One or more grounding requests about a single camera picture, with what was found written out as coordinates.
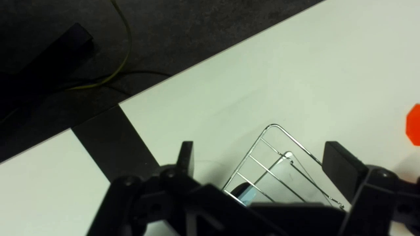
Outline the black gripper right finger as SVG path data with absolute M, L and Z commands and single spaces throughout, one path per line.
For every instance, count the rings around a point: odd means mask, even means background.
M 390 236 L 391 223 L 401 223 L 420 236 L 420 182 L 363 164 L 338 142 L 327 142 L 321 169 L 350 203 L 340 236 Z

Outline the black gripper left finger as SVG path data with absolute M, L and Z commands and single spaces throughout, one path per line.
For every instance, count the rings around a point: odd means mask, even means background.
M 177 236 L 240 236 L 243 207 L 212 185 L 191 178 L 193 143 L 184 142 L 174 164 L 142 181 L 114 180 L 86 236 L 145 236 L 152 223 Z

